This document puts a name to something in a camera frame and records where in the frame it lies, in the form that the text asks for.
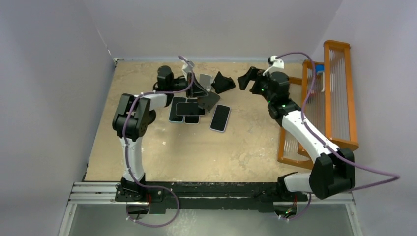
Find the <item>lilac case phone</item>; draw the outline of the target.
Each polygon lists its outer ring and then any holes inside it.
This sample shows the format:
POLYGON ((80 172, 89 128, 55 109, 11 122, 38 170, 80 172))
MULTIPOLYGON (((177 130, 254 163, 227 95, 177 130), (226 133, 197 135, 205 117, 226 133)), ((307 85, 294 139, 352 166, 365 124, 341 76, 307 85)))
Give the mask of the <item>lilac case phone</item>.
POLYGON ((217 132, 225 132, 230 113, 230 107, 217 105, 210 123, 210 129, 217 132))

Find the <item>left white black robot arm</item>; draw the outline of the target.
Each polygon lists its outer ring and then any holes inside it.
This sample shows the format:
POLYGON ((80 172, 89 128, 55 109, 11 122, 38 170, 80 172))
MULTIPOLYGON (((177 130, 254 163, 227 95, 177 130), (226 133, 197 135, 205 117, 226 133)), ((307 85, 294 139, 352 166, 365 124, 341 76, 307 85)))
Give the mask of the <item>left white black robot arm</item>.
POLYGON ((183 66, 183 75, 174 77, 172 69, 163 65, 157 70, 157 81, 150 92, 138 95, 124 93, 117 106, 112 128, 123 149, 124 173, 117 185, 117 198, 120 201, 141 201, 145 197, 154 197, 158 192, 170 189, 160 185, 148 185, 142 161, 142 140, 156 119, 156 109, 179 103, 177 93, 185 92, 186 98, 195 99, 198 109, 211 111, 220 96, 209 92, 195 79, 193 65, 183 66))

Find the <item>purple case phone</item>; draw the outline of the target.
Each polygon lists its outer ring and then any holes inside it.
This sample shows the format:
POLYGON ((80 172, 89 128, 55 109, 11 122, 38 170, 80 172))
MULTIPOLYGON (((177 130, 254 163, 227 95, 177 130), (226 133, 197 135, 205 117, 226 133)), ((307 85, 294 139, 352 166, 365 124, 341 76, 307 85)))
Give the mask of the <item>purple case phone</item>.
MULTIPOLYGON (((177 104, 177 115, 178 116, 197 116, 198 115, 198 103, 178 103, 177 104)), ((204 109, 201 109, 201 114, 203 116, 206 114, 204 109)))

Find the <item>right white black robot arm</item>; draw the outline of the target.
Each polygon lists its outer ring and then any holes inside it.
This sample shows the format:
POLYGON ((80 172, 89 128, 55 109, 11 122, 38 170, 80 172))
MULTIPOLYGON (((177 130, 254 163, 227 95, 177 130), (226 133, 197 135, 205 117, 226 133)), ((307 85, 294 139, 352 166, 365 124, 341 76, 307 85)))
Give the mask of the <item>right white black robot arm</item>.
POLYGON ((290 98, 289 76, 283 72, 265 73, 251 67, 238 77, 240 90, 245 90, 250 81, 254 81, 250 92, 261 95, 268 102, 271 118, 296 138, 313 161, 310 173, 279 177, 277 196, 288 200, 295 192, 305 192, 325 199, 353 189, 353 151, 331 142, 306 118, 301 107, 290 98))

